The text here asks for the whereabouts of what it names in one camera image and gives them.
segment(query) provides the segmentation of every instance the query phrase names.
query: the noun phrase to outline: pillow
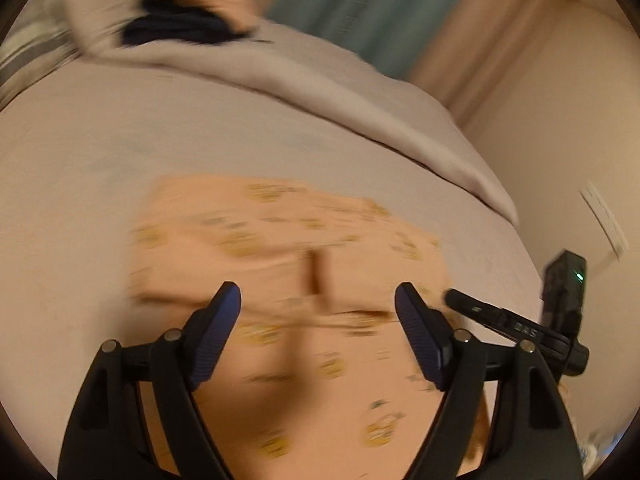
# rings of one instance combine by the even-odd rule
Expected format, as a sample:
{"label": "pillow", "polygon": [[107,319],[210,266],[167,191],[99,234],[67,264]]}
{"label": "pillow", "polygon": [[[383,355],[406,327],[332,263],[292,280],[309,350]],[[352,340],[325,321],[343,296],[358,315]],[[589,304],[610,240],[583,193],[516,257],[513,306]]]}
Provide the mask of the pillow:
{"label": "pillow", "polygon": [[77,56],[62,0],[29,0],[0,44],[0,110]]}

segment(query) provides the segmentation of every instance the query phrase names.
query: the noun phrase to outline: wall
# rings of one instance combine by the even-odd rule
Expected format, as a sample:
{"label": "wall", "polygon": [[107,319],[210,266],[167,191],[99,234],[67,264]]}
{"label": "wall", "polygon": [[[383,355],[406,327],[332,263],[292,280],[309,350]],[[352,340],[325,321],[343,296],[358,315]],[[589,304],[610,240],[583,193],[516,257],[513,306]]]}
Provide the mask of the wall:
{"label": "wall", "polygon": [[[466,134],[515,200],[536,267],[562,248],[588,260],[591,359],[566,384],[580,436],[607,431],[640,404],[640,40],[574,0],[484,108]],[[629,240],[620,262],[578,193],[587,179]]]}

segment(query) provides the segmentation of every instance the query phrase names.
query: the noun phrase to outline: pile of clothes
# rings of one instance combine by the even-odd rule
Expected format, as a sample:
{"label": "pile of clothes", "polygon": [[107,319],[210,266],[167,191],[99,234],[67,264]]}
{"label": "pile of clothes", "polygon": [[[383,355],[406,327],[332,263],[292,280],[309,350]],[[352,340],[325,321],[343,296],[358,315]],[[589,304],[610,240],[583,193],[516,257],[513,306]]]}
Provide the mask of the pile of clothes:
{"label": "pile of clothes", "polygon": [[122,31],[124,45],[155,40],[219,44],[244,38],[257,27],[254,0],[142,0],[147,14]]}

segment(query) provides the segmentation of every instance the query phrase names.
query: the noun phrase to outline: metal screw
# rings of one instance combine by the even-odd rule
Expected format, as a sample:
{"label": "metal screw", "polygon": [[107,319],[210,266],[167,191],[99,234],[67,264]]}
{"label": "metal screw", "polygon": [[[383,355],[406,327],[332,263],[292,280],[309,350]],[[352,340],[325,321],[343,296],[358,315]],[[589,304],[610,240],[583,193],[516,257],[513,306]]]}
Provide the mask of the metal screw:
{"label": "metal screw", "polygon": [[469,330],[465,330],[464,328],[459,328],[453,333],[453,337],[456,338],[456,341],[460,341],[461,343],[468,343],[471,341],[471,332]]}
{"label": "metal screw", "polygon": [[171,328],[164,333],[165,341],[178,341],[182,337],[182,330],[179,328]]}
{"label": "metal screw", "polygon": [[527,354],[532,354],[536,351],[535,343],[529,339],[523,339],[520,342],[520,348],[522,348]]}
{"label": "metal screw", "polygon": [[105,354],[108,354],[110,352],[113,352],[117,347],[118,342],[114,341],[113,339],[109,339],[108,341],[102,343],[100,350],[102,350]]}

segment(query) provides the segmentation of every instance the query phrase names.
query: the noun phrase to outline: white bed sheet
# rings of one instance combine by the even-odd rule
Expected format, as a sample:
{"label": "white bed sheet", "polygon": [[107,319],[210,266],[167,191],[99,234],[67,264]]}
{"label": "white bed sheet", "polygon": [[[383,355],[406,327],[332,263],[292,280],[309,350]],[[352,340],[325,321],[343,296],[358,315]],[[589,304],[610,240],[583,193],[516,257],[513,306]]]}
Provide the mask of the white bed sheet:
{"label": "white bed sheet", "polygon": [[0,399],[51,471],[100,343],[165,328],[162,308],[127,297],[126,279],[130,228],[167,173],[299,178],[372,197],[441,237],[457,288],[538,317],[540,279],[515,229],[404,156],[257,92],[75,60],[0,114]]}

